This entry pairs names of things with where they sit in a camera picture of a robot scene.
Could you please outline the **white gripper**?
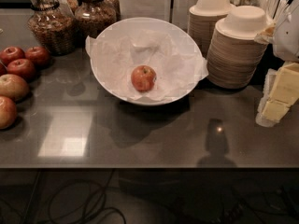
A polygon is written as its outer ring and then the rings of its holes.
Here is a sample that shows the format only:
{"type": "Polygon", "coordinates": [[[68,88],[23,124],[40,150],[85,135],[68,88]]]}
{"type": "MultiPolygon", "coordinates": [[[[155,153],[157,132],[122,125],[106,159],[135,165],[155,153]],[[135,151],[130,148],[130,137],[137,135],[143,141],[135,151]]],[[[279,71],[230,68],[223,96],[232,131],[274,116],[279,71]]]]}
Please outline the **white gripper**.
{"type": "Polygon", "coordinates": [[[269,69],[265,76],[255,121],[270,128],[280,122],[299,99],[299,0],[292,0],[254,41],[271,44],[276,57],[294,62],[284,64],[277,71],[269,69]]]}

